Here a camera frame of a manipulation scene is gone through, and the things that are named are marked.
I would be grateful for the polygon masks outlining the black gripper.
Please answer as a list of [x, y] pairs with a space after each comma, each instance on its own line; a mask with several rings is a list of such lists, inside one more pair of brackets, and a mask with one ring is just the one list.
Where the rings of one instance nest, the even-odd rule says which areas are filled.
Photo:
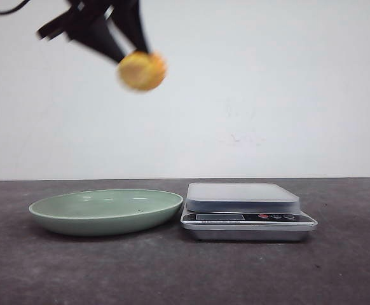
[[41, 39], [53, 39], [66, 34], [70, 40], [96, 51], [119, 64], [125, 54], [107, 26], [106, 11], [115, 26], [133, 44], [137, 51], [150, 53], [140, 18], [140, 1], [69, 1], [69, 9], [38, 29]]

